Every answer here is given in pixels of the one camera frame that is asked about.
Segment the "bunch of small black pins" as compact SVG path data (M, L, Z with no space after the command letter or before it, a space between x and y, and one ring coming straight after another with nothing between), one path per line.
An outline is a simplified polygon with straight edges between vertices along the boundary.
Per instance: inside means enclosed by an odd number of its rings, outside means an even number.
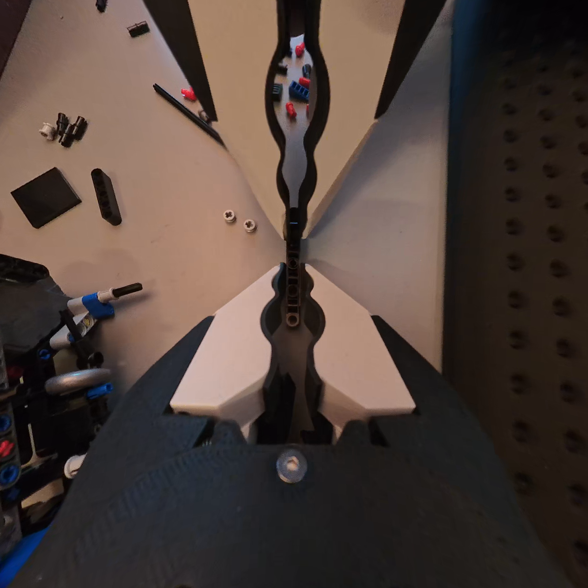
M55 137L64 148L70 148L75 141L80 141L88 128L88 120L83 116L77 116L70 121L66 114L59 112L56 119Z

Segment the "black perforated panel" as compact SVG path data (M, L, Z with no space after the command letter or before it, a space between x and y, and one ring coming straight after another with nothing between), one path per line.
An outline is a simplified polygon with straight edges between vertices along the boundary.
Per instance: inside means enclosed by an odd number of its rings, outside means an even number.
M456 1L443 371L587 587L587 1Z

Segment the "long black brick beam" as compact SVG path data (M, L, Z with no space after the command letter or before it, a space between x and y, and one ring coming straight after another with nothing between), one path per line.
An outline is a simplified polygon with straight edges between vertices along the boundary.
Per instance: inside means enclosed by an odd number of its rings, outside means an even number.
M296 328L300 323L301 276L300 276L300 213L298 207L291 207L286 214L286 324Z

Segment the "grey desk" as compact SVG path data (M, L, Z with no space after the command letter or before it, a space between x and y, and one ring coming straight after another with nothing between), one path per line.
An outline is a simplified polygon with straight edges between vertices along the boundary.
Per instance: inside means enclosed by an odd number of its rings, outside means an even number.
M454 1L446 1L305 245L310 264L437 369ZM131 38L127 27L150 32ZM153 90L187 83L143 1L32 1L1 77L1 253L38 262L72 296L142 282L101 335L121 392L200 320L283 260L285 244L228 149ZM88 120L62 147L59 112ZM57 167L81 204L35 229L11 191ZM102 219L91 171L122 223ZM232 209L236 222L227 224ZM246 219L257 228L247 233Z

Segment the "scattered small brick parts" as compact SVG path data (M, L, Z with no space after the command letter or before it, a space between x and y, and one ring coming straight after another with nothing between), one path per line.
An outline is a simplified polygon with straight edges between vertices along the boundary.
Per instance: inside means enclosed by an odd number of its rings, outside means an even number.
M95 6L100 13L104 13L107 9L107 1L95 1ZM132 26L127 27L127 30L128 30L128 33L131 38L138 38L138 37L150 32L149 25L146 21L140 21L136 24L133 24ZM305 57L305 55L306 55L306 46L305 46L304 37L302 37L301 43L296 45L294 50L292 50L292 48L289 47L288 50L285 52L285 57L291 58L291 62L293 64L292 67L294 65L296 65L294 62L297 59L302 59L303 57ZM287 64L279 63L276 67L276 74L278 76L282 76L282 77L286 78L289 75L288 68L289 68L289 66ZM310 95L309 87L311 84L311 82L310 82L311 73L312 73L312 65L310 63L304 63L302 65L301 75L298 78L292 77L292 80L290 80L290 85L288 88L289 101L285 102L285 111L286 111L286 114L287 114L287 117L289 120L296 119L297 114L296 114L296 109L294 106L295 102L302 102L302 103L306 104L306 115L309 116L308 104L309 104L309 95ZM282 100L283 88L284 88L284 84L281 82L280 83L276 82L273 85L271 99L276 104L281 104L283 102L283 100ZM184 107L184 106L180 107L179 106L180 102L178 102L173 96L168 95L169 93L166 93L161 88L156 89L156 92L158 92L162 97L166 98L166 100L169 99L168 102L170 102L170 104L173 103L173 105L175 105L175 107L177 107L177 109L179 109L179 110L184 109L184 111L186 111L186 114L187 114L187 107ZM185 99L185 101L188 100L189 102L198 102L198 98L195 94L195 91L191 86L188 88L181 89L180 92L181 92L182 98ZM199 116L200 120L203 121L203 123L210 124L210 121L212 120L208 116L208 114L205 113L205 111L203 109L201 109L199 111L198 116Z

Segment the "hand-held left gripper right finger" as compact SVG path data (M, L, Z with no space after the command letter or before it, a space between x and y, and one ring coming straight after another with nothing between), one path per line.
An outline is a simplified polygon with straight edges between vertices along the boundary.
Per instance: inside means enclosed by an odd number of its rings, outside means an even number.
M415 401L370 312L312 266L305 279L305 442L333 442L351 421L412 413Z

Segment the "short black brick beam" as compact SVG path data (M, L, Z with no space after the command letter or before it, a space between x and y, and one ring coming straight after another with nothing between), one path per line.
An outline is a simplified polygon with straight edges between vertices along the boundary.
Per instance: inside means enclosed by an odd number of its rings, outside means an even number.
M112 226L119 226L122 217L112 180L101 168L91 171L91 179L102 219Z

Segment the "toy brick truck model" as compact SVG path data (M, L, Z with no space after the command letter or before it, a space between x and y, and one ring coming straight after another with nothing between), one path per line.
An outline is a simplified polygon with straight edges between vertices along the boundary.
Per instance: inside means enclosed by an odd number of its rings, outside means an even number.
M1 587L39 545L109 417L111 371L90 332L141 290L69 298L45 266L1 255Z

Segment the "black smooth square tile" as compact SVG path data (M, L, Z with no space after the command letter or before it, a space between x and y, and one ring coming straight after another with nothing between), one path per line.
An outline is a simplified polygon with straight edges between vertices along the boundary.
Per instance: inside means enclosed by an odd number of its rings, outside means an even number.
M11 195L35 229L40 229L82 202L57 167L12 190Z

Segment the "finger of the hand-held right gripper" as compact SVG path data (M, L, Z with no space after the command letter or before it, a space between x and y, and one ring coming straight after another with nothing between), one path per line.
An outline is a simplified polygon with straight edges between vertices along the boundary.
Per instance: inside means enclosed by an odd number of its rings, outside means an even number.
M285 135L272 102L288 41L283 1L189 1L225 145L263 212L284 238L289 190Z
M375 125L404 1L321 1L318 45L329 78L326 125L314 151L308 238L339 192Z

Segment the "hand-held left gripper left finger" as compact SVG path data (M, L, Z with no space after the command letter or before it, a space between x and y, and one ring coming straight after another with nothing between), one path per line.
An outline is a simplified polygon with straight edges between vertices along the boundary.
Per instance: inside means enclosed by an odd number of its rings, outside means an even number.
M247 442L256 440L272 359L262 313L282 269L270 269L216 311L170 400L175 414L234 421Z

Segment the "long black axle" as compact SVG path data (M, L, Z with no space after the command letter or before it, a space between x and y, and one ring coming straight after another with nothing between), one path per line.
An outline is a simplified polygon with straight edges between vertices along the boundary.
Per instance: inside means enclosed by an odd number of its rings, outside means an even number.
M213 126L209 122L205 122L202 118L186 107L183 103L176 98L174 98L169 92L167 92L164 88L162 88L158 84L153 84L153 90L155 93L160 96L166 103L172 106L176 111L181 113L186 119L191 121L194 125L196 125L199 129L201 129L207 136L212 138L216 143L221 145L223 148L226 149L226 145L222 140L221 136L219 135L218 131L213 128Z

